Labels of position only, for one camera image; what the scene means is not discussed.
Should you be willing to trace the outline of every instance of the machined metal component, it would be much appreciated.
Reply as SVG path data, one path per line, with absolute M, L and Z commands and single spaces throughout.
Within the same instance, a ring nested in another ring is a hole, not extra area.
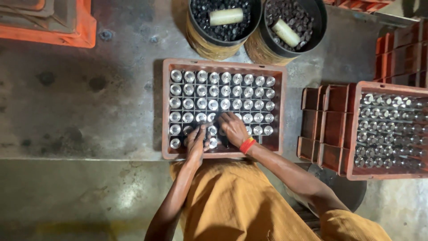
M 221 94 L 223 96 L 229 96 L 230 95 L 230 87 L 228 85 L 221 87 Z
M 204 83 L 208 79 L 208 74 L 205 70 L 200 70 L 196 76 L 198 77 L 199 83 Z
M 212 97 L 218 96 L 218 93 L 220 92 L 218 87 L 215 85 L 211 86 L 209 91 L 210 91 L 210 96 L 212 96 Z
M 268 90 L 266 91 L 266 98 L 268 98 L 268 99 L 272 99 L 274 96 L 275 96 L 275 91 L 274 91 L 274 90 L 272 90 L 272 89 L 268 89 Z
M 205 85 L 200 85 L 196 88 L 196 93 L 200 97 L 204 97 L 207 95 L 207 87 Z
M 223 99 L 223 100 L 220 102 L 220 107 L 221 107 L 221 109 L 222 109 L 222 110 L 227 110 L 227 109 L 229 109 L 229 107 L 230 107 L 230 101 L 229 101 L 228 99 Z
M 244 123 L 249 124 L 249 123 L 251 123 L 253 121 L 253 116 L 250 113 L 245 114 L 242 117 L 242 120 L 244 121 Z
M 193 100 L 192 99 L 184 99 L 183 101 L 183 107 L 187 110 L 192 109 L 193 108 Z
M 262 97 L 265 94 L 265 90 L 262 87 L 257 87 L 256 90 L 254 91 L 254 95 L 256 97 Z
M 233 87 L 232 94 L 235 97 L 241 96 L 241 94 L 242 94 L 242 88 L 241 88 L 241 86 L 235 86 L 235 87 Z
M 191 126 L 185 126 L 183 128 L 183 134 L 185 136 L 188 136 L 190 133 L 192 133 L 192 131 L 193 131 L 193 127 L 191 127 Z
M 232 102 L 232 108 L 239 110 L 242 107 L 242 101 L 240 99 L 234 99 Z
M 182 76 L 181 76 L 181 71 L 180 70 L 173 70 L 173 71 L 171 71 L 171 79 L 172 79 L 172 81 L 174 81 L 174 82 L 180 82 L 181 81 L 181 78 L 182 78 Z
M 213 122 L 215 119 L 215 113 L 211 113 L 207 117 L 207 122 Z
M 181 101 L 179 98 L 173 97 L 169 100 L 169 105 L 171 106 L 171 108 L 177 109 L 181 106 Z
M 179 149 L 180 146 L 181 146 L 181 142 L 180 142 L 180 140 L 178 138 L 174 138 L 174 139 L 171 140 L 171 143 L 169 144 L 169 146 L 172 149 Z
M 247 99 L 246 101 L 244 101 L 243 106 L 244 106 L 244 109 L 251 110 L 251 108 L 253 107 L 253 101 Z
M 198 105 L 198 108 L 202 110 L 202 109 L 207 108 L 208 102 L 207 102 L 207 100 L 205 98 L 199 98 L 196 101 L 196 104 Z
M 169 120 L 171 122 L 179 122 L 181 119 L 181 114 L 178 111 L 174 111 L 169 115 Z
M 233 84 L 240 84 L 242 82 L 242 75 L 241 74 L 234 74 L 232 78 Z
M 211 138 L 210 139 L 210 149 L 216 148 L 217 147 L 217 139 L 215 138 Z
M 196 115 L 196 122 L 198 123 L 204 123 L 207 121 L 207 115 L 205 113 L 198 113 Z
M 265 135 L 270 136 L 273 133 L 273 128 L 271 126 L 265 126 L 264 132 L 265 132 Z
M 193 121 L 193 114 L 190 112 L 184 113 L 183 114 L 183 122 L 184 123 L 190 123 Z
M 250 85 L 250 84 L 252 84 L 252 83 L 253 83 L 253 81 L 254 81 L 254 77 L 253 77 L 253 75 L 245 75 L 245 76 L 244 76 L 244 83 L 245 83 L 246 85 Z
M 263 115 L 261 113 L 256 113 L 254 115 L 254 121 L 260 123 L 263 120 Z
M 193 92 L 195 91 L 195 87 L 193 87 L 192 84 L 185 84 L 183 87 L 183 92 L 187 96 L 193 95 Z
M 275 103 L 273 103 L 272 101 L 268 101 L 265 105 L 265 108 L 267 111 L 272 111 L 275 108 Z
M 195 73 L 193 73 L 192 71 L 186 71 L 184 73 L 184 80 L 187 83 L 193 83 L 193 81 L 195 81 Z
M 254 94 L 254 90 L 251 87 L 247 87 L 244 90 L 244 97 L 245 98 L 250 98 L 251 96 L 253 96 Z
M 272 86 L 274 86 L 275 85 L 275 78 L 274 77 L 268 77 L 267 79 L 266 79 L 266 86 L 267 87 L 272 87 Z
M 259 135 L 263 134 L 263 129 L 262 129 L 262 127 L 261 127 L 261 126 L 255 126 L 255 127 L 253 128 L 253 133 L 254 133 L 254 135 L 256 135 L 256 136 L 259 136 Z
M 222 81 L 224 84 L 228 84 L 231 80 L 232 80 L 232 75 L 230 75 L 230 73 L 229 73 L 229 72 L 224 72 L 224 73 L 221 75 L 221 81 Z
M 215 99 L 210 100 L 210 102 L 208 102 L 208 108 L 212 111 L 216 111 L 218 109 L 218 102 Z
M 257 86 L 262 86 L 265 84 L 265 78 L 264 76 L 257 76 L 254 82 L 256 83 Z
M 212 72 L 210 74 L 210 83 L 211 84 L 217 84 L 219 80 L 220 80 L 220 75 L 218 73 Z
M 169 128 L 169 132 L 173 136 L 180 134 L 180 131 L 181 131 L 181 127 L 180 127 L 180 125 L 177 125 L 177 124 L 174 124 Z

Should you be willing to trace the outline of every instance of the dark stain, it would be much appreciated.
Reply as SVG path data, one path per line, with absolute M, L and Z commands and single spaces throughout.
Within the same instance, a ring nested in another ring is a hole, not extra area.
M 31 140 L 30 139 L 23 140 L 21 143 L 21 146 L 25 146 L 25 147 L 31 146 Z
M 100 92 L 106 86 L 106 78 L 104 76 L 99 76 L 92 78 L 89 81 L 89 87 L 91 87 L 92 92 L 97 93 Z
M 55 76 L 52 72 L 42 72 L 41 74 L 36 75 L 36 78 L 43 86 L 49 86 L 55 82 Z

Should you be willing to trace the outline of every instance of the metal bushing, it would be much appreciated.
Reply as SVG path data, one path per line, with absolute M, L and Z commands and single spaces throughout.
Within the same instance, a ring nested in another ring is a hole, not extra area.
M 184 80 L 187 83 L 193 83 L 193 81 L 195 81 L 195 73 L 193 73 L 192 71 L 186 71 L 184 73 Z
M 176 69 L 173 70 L 173 71 L 171 71 L 171 79 L 172 79 L 172 81 L 174 81 L 174 82 L 180 82 L 181 78 L 182 78 L 181 71 L 176 70 Z
M 193 105 L 194 105 L 194 103 L 193 103 L 193 100 L 192 100 L 192 99 L 184 99 L 184 101 L 183 101 L 183 107 L 184 107 L 186 110 L 190 110 L 190 109 L 192 109 L 192 108 L 193 108 Z
M 181 114 L 178 111 L 174 111 L 169 115 L 169 120 L 171 122 L 179 122 L 181 119 Z
M 181 101 L 179 98 L 173 97 L 169 100 L 169 105 L 171 106 L 171 108 L 177 109 L 181 106 Z

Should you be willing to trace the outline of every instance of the person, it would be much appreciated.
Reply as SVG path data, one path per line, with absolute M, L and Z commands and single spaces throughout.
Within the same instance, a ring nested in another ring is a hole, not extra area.
M 248 144 L 250 136 L 236 115 L 222 113 L 218 121 L 230 143 Z M 171 240 L 179 219 L 184 240 L 391 240 L 380 225 L 350 212 L 315 176 L 258 143 L 251 145 L 247 156 L 316 208 L 319 237 L 254 162 L 202 163 L 203 152 L 209 149 L 205 134 L 204 124 L 189 134 L 186 160 L 171 165 L 175 180 L 149 225 L 146 241 Z

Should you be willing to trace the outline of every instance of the shiny metal cylinder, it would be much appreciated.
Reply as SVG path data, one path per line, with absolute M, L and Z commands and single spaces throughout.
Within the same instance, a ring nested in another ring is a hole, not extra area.
M 246 110 L 251 110 L 251 108 L 253 107 L 253 101 L 247 99 L 246 101 L 244 101 L 243 107 Z
M 179 149 L 180 146 L 181 146 L 181 142 L 180 142 L 180 140 L 178 138 L 174 138 L 174 139 L 171 140 L 171 143 L 169 144 L 169 146 L 172 149 Z
M 187 83 L 193 83 L 193 81 L 195 81 L 195 73 L 193 73 L 192 71 L 186 71 L 184 73 L 184 80 Z
M 184 123 L 190 123 L 193 121 L 193 114 L 190 112 L 184 113 L 183 114 L 183 122 Z
M 229 101 L 228 99 L 223 99 L 223 100 L 220 102 L 220 107 L 221 107 L 221 109 L 222 109 L 222 110 L 227 110 L 227 109 L 229 109 L 229 107 L 230 107 L 230 101 Z
M 198 106 L 198 109 L 201 109 L 201 110 L 207 108 L 207 104 L 208 103 L 207 103 L 207 100 L 205 98 L 199 98 L 196 101 L 196 105 Z
M 173 71 L 171 71 L 171 79 L 172 79 L 172 81 L 174 81 L 174 82 L 180 82 L 181 81 L 181 78 L 182 78 L 182 75 L 181 75 L 181 71 L 180 70 L 173 70 Z
M 181 114 L 178 111 L 174 111 L 169 115 L 169 120 L 171 122 L 179 122 L 181 119 Z
M 179 98 L 173 97 L 169 100 L 169 105 L 171 106 L 171 108 L 177 109 L 181 106 L 181 101 Z
M 173 136 L 180 134 L 180 131 L 181 131 L 181 127 L 180 127 L 180 125 L 177 125 L 177 124 L 174 124 L 169 128 L 169 132 Z
M 232 108 L 239 110 L 242 107 L 242 101 L 240 99 L 234 99 L 232 102 Z

